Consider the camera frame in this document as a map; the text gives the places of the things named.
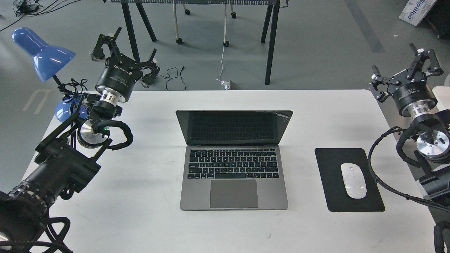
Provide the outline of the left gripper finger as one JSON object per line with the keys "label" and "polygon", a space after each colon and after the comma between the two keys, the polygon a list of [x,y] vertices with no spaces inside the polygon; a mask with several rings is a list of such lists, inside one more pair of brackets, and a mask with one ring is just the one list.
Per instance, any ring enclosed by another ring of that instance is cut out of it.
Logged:
{"label": "left gripper finger", "polygon": [[116,40],[119,36],[122,27],[118,27],[115,34],[113,36],[100,34],[98,40],[90,53],[90,57],[92,61],[96,62],[105,62],[106,56],[103,52],[103,45],[107,45],[111,54],[111,57],[117,59],[119,63],[122,63],[122,54],[119,51]]}
{"label": "left gripper finger", "polygon": [[140,63],[140,73],[142,74],[142,77],[139,82],[143,87],[150,87],[153,85],[157,75],[159,74],[160,68],[156,65],[156,61],[154,59],[155,55],[156,48],[153,49],[147,61]]}

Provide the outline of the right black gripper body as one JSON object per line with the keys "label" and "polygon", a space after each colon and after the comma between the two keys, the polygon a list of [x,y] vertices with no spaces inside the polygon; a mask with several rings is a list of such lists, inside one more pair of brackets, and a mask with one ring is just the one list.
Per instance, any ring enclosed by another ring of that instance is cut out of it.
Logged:
{"label": "right black gripper body", "polygon": [[403,70],[392,79],[399,81],[399,86],[392,92],[392,98],[401,116],[410,117],[408,106],[418,101],[426,101],[429,109],[436,107],[437,99],[426,81],[426,73],[416,71],[412,74],[411,71]]}

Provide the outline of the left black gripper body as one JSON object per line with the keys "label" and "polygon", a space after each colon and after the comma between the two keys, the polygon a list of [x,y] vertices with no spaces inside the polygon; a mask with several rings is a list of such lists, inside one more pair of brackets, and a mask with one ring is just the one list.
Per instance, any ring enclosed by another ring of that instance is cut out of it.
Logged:
{"label": "left black gripper body", "polygon": [[98,93],[109,88],[119,93],[119,102],[130,99],[134,85],[141,78],[141,71],[136,67],[135,61],[127,56],[118,60],[116,56],[106,59],[105,69],[95,86]]}

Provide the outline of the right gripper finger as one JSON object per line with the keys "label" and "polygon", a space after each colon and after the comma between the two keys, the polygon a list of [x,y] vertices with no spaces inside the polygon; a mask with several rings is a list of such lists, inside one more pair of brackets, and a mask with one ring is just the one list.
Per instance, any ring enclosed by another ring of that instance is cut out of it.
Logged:
{"label": "right gripper finger", "polygon": [[400,86],[400,81],[394,78],[382,77],[379,69],[372,66],[373,75],[371,81],[368,83],[368,88],[374,98],[383,103],[392,93]]}
{"label": "right gripper finger", "polygon": [[415,58],[409,67],[409,78],[429,78],[443,74],[433,49],[418,49],[414,44],[410,44],[410,48],[415,53]]}

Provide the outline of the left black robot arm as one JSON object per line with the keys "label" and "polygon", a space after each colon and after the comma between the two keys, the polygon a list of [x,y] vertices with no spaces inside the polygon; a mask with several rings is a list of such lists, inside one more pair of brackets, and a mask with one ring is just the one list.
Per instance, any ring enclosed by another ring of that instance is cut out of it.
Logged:
{"label": "left black robot arm", "polygon": [[130,99],[136,82],[149,86],[159,73],[156,49],[145,62],[119,51],[113,36],[101,34],[91,53],[93,61],[105,62],[95,86],[97,94],[73,93],[78,104],[69,117],[36,147],[38,168],[10,192],[1,192],[1,252],[28,253],[45,247],[47,253],[70,249],[63,240],[70,228],[66,217],[49,216],[58,197],[69,200],[100,170],[97,160],[107,149],[119,150],[133,142],[128,125],[115,120],[122,113],[118,103]]}

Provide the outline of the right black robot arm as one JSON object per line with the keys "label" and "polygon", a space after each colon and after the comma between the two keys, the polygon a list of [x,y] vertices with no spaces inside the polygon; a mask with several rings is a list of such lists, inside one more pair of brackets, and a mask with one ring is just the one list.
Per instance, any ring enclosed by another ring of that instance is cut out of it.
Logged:
{"label": "right black robot arm", "polygon": [[[372,66],[373,76],[368,87],[374,98],[383,103],[392,97],[400,116],[411,117],[412,122],[406,129],[395,126],[376,139],[369,150],[368,169],[384,189],[415,203],[449,212],[449,110],[431,112],[438,101],[427,83],[429,77],[442,75],[443,70],[433,49],[416,48],[414,44],[410,44],[410,48],[414,52],[410,67],[390,78],[383,77],[378,68]],[[423,170],[419,183],[429,196],[428,200],[392,188],[372,168],[371,157],[376,146],[384,137],[397,132],[400,138],[396,151],[404,162]]]}

